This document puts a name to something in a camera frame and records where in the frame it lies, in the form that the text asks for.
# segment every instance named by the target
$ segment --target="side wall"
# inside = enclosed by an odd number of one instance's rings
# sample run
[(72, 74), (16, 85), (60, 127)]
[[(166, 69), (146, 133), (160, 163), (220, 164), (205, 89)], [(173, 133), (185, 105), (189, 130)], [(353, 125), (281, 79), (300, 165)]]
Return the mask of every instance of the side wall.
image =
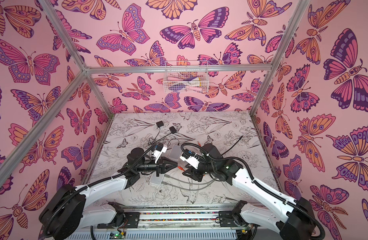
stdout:
[[(311, 3), (312, 11), (330, 4)], [(280, 186), (311, 202), (326, 239), (368, 239), (368, 1), (315, 27), (307, 10), (283, 61), (292, 72), (273, 79), (261, 104), (269, 112), (256, 114)]]

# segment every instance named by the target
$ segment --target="table surface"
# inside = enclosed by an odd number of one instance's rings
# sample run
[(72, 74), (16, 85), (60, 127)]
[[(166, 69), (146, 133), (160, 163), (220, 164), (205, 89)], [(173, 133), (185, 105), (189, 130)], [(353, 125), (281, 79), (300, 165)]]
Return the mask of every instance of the table surface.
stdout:
[[(158, 121), (164, 122), (160, 132), (156, 126)], [(171, 126), (177, 129), (177, 133), (160, 141), (168, 146), (167, 152), (162, 156), (168, 157), (173, 145), (180, 145), (184, 142), (201, 145), (211, 142), (219, 152), (223, 153), (235, 144), (240, 136), (244, 136), (224, 156), (237, 156), (244, 159), (255, 177), (278, 189), (251, 117), (246, 111), (117, 114), (106, 138), (110, 143), (104, 145), (90, 182), (114, 174), (125, 164), (126, 156), (133, 148), (147, 149), (148, 141), (153, 140), (156, 135), (156, 139), (165, 136), (169, 133)], [(177, 162), (183, 168), (186, 165), (186, 162), (181, 160)], [(163, 184), (151, 185), (149, 183), (151, 175), (141, 175), (132, 187), (109, 194), (96, 201), (94, 205), (106, 204), (108, 201), (116, 201), (125, 206), (231, 204), (239, 200), (258, 202), (247, 193), (225, 182), (213, 182), (207, 188), (196, 191), (205, 185), (191, 184), (198, 182), (183, 176), (179, 168), (169, 171), (166, 175), (188, 183), (167, 177), (164, 177), (163, 181), (195, 191), (182, 190)], [(202, 183), (208, 181), (211, 181), (211, 178), (208, 175), (204, 176)]]

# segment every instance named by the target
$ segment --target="white wire basket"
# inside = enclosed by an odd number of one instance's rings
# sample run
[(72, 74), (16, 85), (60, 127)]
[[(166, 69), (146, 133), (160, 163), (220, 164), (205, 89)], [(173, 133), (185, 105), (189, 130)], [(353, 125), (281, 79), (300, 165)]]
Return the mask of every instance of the white wire basket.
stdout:
[(187, 65), (184, 66), (178, 66), (177, 64), (179, 62), (181, 61), (166, 61), (165, 74), (162, 82), (164, 92), (208, 93), (208, 61), (190, 60), (186, 61)]

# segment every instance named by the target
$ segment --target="gray cable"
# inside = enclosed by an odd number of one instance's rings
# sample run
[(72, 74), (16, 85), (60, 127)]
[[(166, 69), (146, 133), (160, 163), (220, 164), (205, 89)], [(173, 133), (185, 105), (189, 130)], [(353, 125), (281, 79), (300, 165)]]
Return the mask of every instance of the gray cable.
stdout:
[(202, 189), (207, 188), (207, 187), (208, 187), (208, 186), (210, 186), (214, 181), (215, 181), (215, 180), (210, 181), (210, 184), (206, 185), (205, 187), (199, 188), (199, 189), (187, 189), (187, 188), (183, 188), (183, 187), (179, 187), (179, 186), (172, 185), (172, 184), (167, 183), (167, 182), (161, 182), (161, 183), (162, 183), (162, 184), (165, 184), (165, 185), (172, 186), (172, 187), (177, 187), (178, 189), (182, 189), (182, 190), (188, 190), (188, 191), (199, 191), (199, 190), (202, 190)]

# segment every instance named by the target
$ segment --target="black cord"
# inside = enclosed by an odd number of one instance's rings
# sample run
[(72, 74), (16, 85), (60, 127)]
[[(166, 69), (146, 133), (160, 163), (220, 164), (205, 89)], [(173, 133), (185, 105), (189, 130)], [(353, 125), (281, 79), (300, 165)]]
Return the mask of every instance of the black cord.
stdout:
[(241, 136), (240, 138), (239, 138), (239, 140), (237, 141), (237, 142), (235, 142), (235, 144), (232, 146), (232, 147), (230, 147), (230, 149), (228, 149), (227, 151), (225, 151), (223, 154), (221, 154), (221, 155), (224, 155), (224, 154), (226, 154), (227, 152), (229, 152), (242, 138), (243, 138), (244, 136)]
[(93, 235), (93, 226), (91, 226), (91, 238), (92, 240), (96, 240), (95, 236)]

